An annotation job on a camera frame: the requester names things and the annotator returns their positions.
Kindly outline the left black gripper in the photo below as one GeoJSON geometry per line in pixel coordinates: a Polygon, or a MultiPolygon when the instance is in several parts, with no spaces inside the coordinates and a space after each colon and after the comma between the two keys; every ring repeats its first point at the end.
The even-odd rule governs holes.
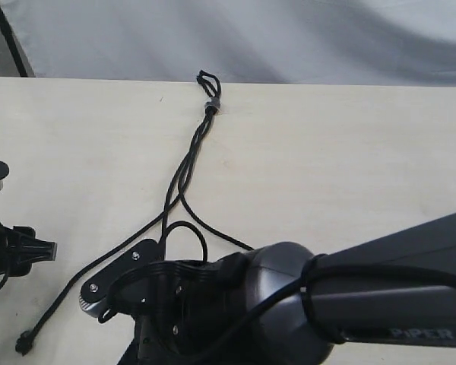
{"type": "Polygon", "coordinates": [[[36,231],[28,226],[13,226],[11,229],[0,223],[0,275],[10,269],[12,277],[30,273],[33,263],[54,261],[57,243],[39,240],[36,231]],[[17,239],[17,259],[8,250],[8,238],[17,239]]]}

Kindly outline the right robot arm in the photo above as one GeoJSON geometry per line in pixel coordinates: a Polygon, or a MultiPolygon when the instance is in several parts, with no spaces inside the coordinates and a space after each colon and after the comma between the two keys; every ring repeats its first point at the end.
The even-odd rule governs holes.
{"type": "Polygon", "coordinates": [[[141,364],[320,364],[337,344],[456,348],[456,213],[333,254],[282,242],[216,262],[153,262],[109,305],[141,364]]]}

